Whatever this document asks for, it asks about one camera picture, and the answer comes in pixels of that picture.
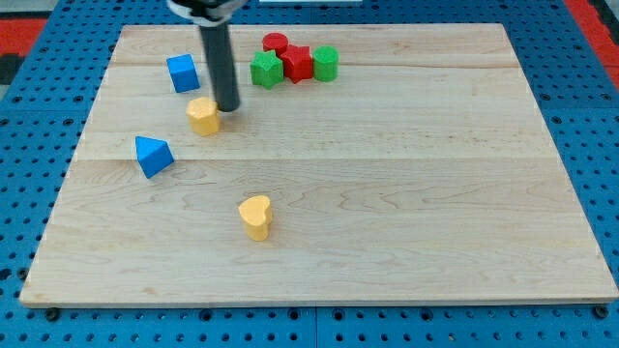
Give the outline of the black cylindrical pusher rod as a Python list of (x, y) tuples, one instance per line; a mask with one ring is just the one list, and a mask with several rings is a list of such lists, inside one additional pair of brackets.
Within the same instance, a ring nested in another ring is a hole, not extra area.
[(200, 35), (218, 108), (223, 112), (235, 111), (241, 101), (228, 22), (201, 27)]

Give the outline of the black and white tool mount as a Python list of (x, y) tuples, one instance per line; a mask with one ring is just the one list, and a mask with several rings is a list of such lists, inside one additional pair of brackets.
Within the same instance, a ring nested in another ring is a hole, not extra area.
[(248, 3), (248, 0), (167, 0), (176, 15), (198, 26), (219, 26)]

